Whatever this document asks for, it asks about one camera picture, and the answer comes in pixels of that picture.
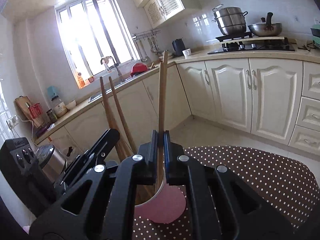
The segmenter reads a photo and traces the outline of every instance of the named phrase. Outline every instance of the stainless steel pot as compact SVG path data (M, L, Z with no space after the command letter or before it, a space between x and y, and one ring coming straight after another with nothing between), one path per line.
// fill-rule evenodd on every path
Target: stainless steel pot
M36 156L39 160L39 167L52 183L67 167L67 160L52 144L39 147Z
M215 11L221 6L223 6L223 4L213 9L215 21L217 22L221 33L223 35L244 33L247 30L247 24L244 17L248 12L241 12L241 9L238 7L227 7Z
M273 13L269 12L267 15L267 21L264 18L261 18L262 22L257 24L249 25L248 28L252 32L252 34L259 37L267 37L267 36L278 36L282 32L282 24L281 23L271 23L271 18Z

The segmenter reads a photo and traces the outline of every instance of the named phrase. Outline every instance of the metal screw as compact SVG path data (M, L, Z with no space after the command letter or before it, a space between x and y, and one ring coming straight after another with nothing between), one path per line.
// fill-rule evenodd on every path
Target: metal screw
M94 171L95 171L95 172L103 172L104 169L105 169L105 166L102 165L102 164L98 164L98 165L96 165L96 166L94 167Z
M187 155L180 155L178 159L181 162L187 162L189 160L189 157Z
M228 170L228 168L224 165L220 165L217 167L217 171L221 172L221 173L225 173Z
M140 154L136 154L132 156L132 159L136 162L141 161L143 159L143 156Z

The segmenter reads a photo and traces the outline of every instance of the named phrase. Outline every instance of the white cup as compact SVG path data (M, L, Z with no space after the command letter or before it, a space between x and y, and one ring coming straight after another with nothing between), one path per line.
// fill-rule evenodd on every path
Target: white cup
M191 49L185 49L182 51L184 57L191 56Z

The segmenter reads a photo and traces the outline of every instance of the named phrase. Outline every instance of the countertop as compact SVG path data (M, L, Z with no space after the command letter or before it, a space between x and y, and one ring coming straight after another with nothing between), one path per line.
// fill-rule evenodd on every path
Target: countertop
M191 56L185 58L177 57L168 60L168 67L180 64L180 63L188 63L194 61L203 61L203 60L214 60L214 59L225 59L225 58L281 58L281 59L295 59L295 60L303 60L313 63L320 64L320 49L311 49L311 51L298 49L295 44L293 44L296 51L239 51L239 52L227 52L227 53L217 53L217 54L208 54L215 49L215 46L208 46L206 49L193 52ZM120 92L127 87L159 72L159 65L156 65L156 68L149 70L135 78L130 79L127 82L122 83L118 87L116 87L116 92ZM111 97L112 92L108 91L107 96ZM89 103L89 98L84 100L82 103L77 105L74 109L67 112L63 117L59 118L57 122L55 122L55 127L53 127L50 131L45 132L41 137L35 140L36 144L39 144L45 138L50 136L52 133L57 131L62 126L66 125L68 122L81 115L85 111L90 108L96 106L97 104L102 102L102 97L98 98Z

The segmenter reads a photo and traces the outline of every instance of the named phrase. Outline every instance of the faucet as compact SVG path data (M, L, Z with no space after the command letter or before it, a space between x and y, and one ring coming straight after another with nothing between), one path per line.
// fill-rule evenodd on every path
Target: faucet
M112 59L112 61L113 61L114 64L113 64L113 66L108 67L108 63L109 63L109 60L110 60L110 59ZM118 72L118 75L119 75L120 81L121 81L121 82L124 81L124 80L123 80L123 77L122 77L122 73L121 73L120 69L118 68L119 63L116 63L112 56L106 56L106 57L101 58L100 63L101 63L101 65L102 65L102 64L106 64L109 69L116 68L116 70L117 70L117 72Z

